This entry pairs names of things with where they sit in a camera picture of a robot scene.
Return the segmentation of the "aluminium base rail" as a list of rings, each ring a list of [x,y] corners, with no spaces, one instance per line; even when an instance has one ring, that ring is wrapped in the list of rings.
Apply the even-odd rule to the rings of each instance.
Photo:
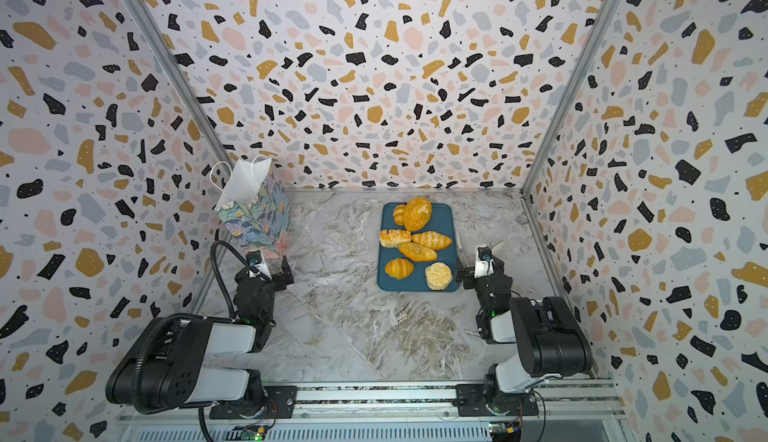
[[[494,412],[477,381],[287,382],[252,417],[218,405],[143,416],[125,409],[117,441],[631,441],[613,384],[552,380]],[[207,435],[200,432],[204,421]]]

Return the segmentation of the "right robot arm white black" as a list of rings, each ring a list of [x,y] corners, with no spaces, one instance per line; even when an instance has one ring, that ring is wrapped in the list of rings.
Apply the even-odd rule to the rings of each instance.
[[[492,365],[480,384],[456,386],[461,417],[536,415],[534,390],[545,382],[590,371],[587,338],[565,299],[523,297],[494,262],[461,268],[458,281],[475,291],[478,333],[490,345],[512,345],[515,354]]]

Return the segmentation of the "striped croissant bread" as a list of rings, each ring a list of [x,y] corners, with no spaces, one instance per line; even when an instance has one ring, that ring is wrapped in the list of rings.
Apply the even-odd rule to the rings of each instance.
[[[440,251],[452,246],[453,239],[436,231],[426,231],[412,234],[411,241],[429,249]]]

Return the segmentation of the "metal tongs cream tips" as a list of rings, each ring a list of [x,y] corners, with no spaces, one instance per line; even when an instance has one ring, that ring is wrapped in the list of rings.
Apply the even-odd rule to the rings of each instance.
[[[471,268],[471,269],[473,269],[475,263],[473,261],[471,261],[466,256],[466,253],[463,250],[463,246],[462,246],[462,242],[461,242],[461,237],[460,237],[460,234],[459,234],[458,231],[455,232],[454,245],[456,246],[456,249],[457,249],[457,258],[458,258],[458,261],[459,261],[460,265],[462,267],[464,267],[464,268]],[[496,246],[492,247],[492,252],[494,252],[494,251],[496,251],[496,252],[501,251],[505,246],[506,246],[506,241],[502,240],[498,244],[496,244]]]

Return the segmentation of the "large sugared oval bread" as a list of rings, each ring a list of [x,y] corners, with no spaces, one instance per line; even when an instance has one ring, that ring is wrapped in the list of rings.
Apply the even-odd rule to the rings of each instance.
[[[408,231],[422,230],[432,216],[432,203],[424,197],[416,197],[406,204],[403,214],[404,226]]]

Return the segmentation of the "glossy orange oval bread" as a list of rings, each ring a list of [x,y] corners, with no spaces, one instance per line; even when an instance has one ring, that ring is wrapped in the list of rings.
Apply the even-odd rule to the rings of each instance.
[[[397,249],[413,262],[431,262],[438,258],[434,249],[415,242],[401,244]]]

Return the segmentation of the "twisted glazed pastry bread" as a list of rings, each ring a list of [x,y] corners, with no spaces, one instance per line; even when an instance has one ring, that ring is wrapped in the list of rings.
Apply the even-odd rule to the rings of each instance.
[[[412,234],[404,229],[384,229],[380,231],[379,242],[384,248],[398,248],[411,241]]]

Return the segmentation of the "pale crackled round bread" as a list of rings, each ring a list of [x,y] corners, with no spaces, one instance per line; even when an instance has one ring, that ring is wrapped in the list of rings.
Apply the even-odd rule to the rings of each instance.
[[[433,291],[446,290],[453,281],[453,272],[447,264],[435,262],[425,269],[425,280]]]

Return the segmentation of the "floral paper bag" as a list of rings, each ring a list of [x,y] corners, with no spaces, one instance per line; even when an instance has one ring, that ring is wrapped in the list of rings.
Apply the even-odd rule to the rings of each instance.
[[[219,192],[214,211],[240,250],[259,250],[267,259],[284,256],[290,207],[273,160],[260,155],[233,165],[220,161],[208,177]]]

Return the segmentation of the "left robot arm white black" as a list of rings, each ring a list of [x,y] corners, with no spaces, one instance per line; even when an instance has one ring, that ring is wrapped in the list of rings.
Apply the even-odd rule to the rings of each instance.
[[[246,259],[248,267],[235,276],[233,317],[176,313],[154,318],[109,376],[108,402],[143,415],[210,408],[219,418],[277,416],[277,403],[258,370],[206,363],[214,355],[263,350],[276,325],[275,295],[294,281],[286,258],[276,273],[256,252]]]

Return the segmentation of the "small striped bun top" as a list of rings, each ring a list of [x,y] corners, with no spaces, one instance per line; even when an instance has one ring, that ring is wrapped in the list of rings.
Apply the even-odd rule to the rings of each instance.
[[[396,206],[396,208],[394,208],[394,210],[393,210],[393,220],[394,220],[394,223],[396,225],[398,225],[398,226],[404,226],[405,225],[405,223],[404,223],[405,210],[406,210],[406,205],[405,204],[399,204],[398,206]]]

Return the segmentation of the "teal rectangular tray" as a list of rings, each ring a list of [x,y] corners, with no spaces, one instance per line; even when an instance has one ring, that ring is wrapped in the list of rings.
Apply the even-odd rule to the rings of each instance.
[[[382,209],[378,287],[387,292],[454,292],[459,268],[453,212],[416,198]]]

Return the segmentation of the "round striped orange bun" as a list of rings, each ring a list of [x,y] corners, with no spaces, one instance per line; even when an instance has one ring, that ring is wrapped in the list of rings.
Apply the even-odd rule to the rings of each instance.
[[[385,265],[385,273],[397,280],[409,277],[414,271],[414,264],[406,258],[395,258]]]

